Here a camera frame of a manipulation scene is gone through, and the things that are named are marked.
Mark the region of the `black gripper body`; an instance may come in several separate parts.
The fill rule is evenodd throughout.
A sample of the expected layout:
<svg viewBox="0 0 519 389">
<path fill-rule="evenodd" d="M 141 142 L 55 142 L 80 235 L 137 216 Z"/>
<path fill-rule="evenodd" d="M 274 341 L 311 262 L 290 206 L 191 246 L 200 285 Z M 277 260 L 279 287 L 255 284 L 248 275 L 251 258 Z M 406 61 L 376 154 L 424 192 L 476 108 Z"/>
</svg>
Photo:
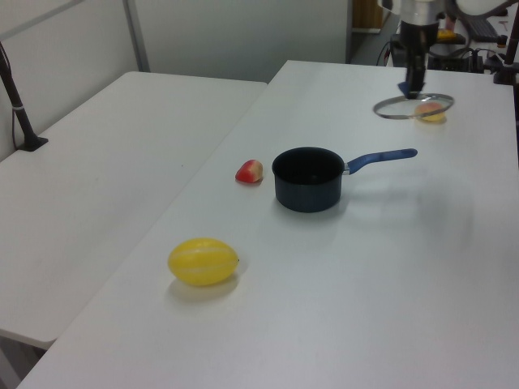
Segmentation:
<svg viewBox="0 0 519 389">
<path fill-rule="evenodd" d="M 439 23 L 418 25 L 401 22 L 400 42 L 405 49 L 406 61 L 423 60 L 437 41 Z"/>
</svg>

